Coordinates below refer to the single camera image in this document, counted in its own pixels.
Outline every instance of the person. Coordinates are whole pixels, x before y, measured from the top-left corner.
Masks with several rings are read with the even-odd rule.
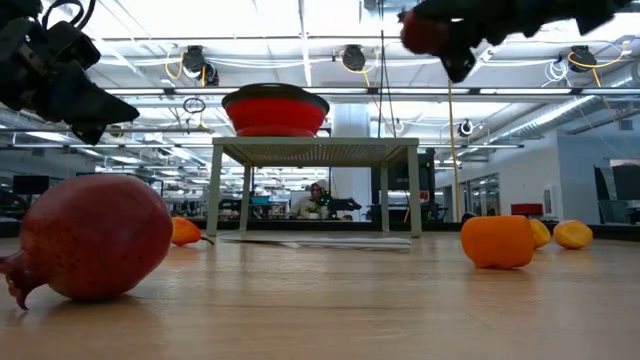
[[[311,196],[298,200],[291,209],[291,216],[294,219],[328,219],[329,209],[322,206],[320,200],[326,194],[327,182],[320,180],[311,185]]]

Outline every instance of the pillar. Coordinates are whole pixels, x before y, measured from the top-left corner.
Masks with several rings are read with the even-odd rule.
[[[369,104],[336,104],[333,108],[333,137],[370,137],[373,129],[369,117]],[[336,198],[353,198],[362,209],[349,215],[353,217],[353,221],[365,221],[371,205],[371,169],[333,168],[332,173],[332,195]]]

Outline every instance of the white column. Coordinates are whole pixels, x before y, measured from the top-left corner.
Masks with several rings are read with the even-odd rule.
[[[251,197],[251,164],[244,164],[244,179],[242,185],[242,203],[240,205],[240,231],[247,231],[249,223],[249,200]]]
[[[215,145],[211,159],[211,182],[209,183],[209,213],[207,216],[207,235],[216,236],[218,233],[218,214],[220,202],[220,172],[222,171],[222,155],[224,147]]]
[[[331,126],[333,137],[370,137],[372,129],[367,103],[336,104],[333,108],[334,117]],[[371,169],[333,168],[331,188],[333,197],[351,197],[360,204],[362,210],[354,211],[350,215],[354,221],[365,221],[365,215],[369,211],[368,206],[371,205]]]

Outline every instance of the table leg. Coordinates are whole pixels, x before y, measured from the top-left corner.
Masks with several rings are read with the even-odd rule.
[[[383,164],[380,167],[380,212],[382,216],[382,232],[389,230],[389,167]]]
[[[422,209],[420,208],[420,171],[418,164],[418,147],[407,148],[409,163],[409,208],[411,209],[411,237],[422,236]]]
[[[251,198],[251,169],[249,164],[244,166],[244,184],[242,185],[242,204],[240,206],[240,231],[247,231],[249,222],[249,199]]]
[[[216,236],[218,232],[218,215],[220,213],[220,172],[222,172],[222,154],[224,146],[213,146],[211,158],[211,181],[209,182],[209,213],[207,215],[207,235]]]

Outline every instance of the glass wall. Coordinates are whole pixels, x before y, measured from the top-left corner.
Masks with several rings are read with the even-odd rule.
[[[498,174],[476,178],[460,184],[463,213],[479,216],[500,215],[500,182]]]

